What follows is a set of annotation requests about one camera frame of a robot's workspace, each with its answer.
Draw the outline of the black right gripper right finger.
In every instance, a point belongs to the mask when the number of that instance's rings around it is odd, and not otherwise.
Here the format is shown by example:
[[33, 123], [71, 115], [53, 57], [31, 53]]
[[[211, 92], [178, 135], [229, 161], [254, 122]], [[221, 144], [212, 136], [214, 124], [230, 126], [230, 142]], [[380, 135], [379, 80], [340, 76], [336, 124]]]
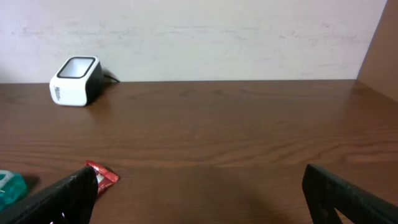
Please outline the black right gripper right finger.
[[314, 223], [341, 223], [339, 212], [353, 223], [397, 223], [397, 206], [318, 165], [306, 166], [302, 190]]

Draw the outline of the teal mouthwash bottle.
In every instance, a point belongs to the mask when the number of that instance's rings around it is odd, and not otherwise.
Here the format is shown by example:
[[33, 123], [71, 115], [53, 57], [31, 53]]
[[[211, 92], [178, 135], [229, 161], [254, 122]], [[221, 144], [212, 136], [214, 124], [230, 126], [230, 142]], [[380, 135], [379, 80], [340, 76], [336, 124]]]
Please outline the teal mouthwash bottle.
[[1, 210], [24, 197], [27, 190], [27, 184], [20, 173], [1, 170]]

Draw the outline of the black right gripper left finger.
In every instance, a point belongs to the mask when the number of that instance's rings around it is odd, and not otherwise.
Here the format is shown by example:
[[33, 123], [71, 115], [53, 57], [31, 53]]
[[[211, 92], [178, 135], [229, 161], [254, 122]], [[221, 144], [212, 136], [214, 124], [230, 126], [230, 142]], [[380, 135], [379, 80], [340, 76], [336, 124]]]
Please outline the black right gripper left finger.
[[97, 192], [98, 181], [95, 170], [85, 166], [3, 210], [1, 223], [88, 224]]

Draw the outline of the red candy bar wrapper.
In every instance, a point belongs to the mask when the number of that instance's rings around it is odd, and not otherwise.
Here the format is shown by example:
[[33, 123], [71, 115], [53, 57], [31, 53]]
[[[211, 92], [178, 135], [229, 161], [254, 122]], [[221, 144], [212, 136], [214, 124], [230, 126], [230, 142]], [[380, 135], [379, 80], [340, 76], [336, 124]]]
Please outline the red candy bar wrapper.
[[87, 160], [86, 165], [91, 166], [95, 170], [96, 179], [98, 182], [98, 196], [100, 196], [119, 180], [119, 176], [116, 173], [97, 162]]

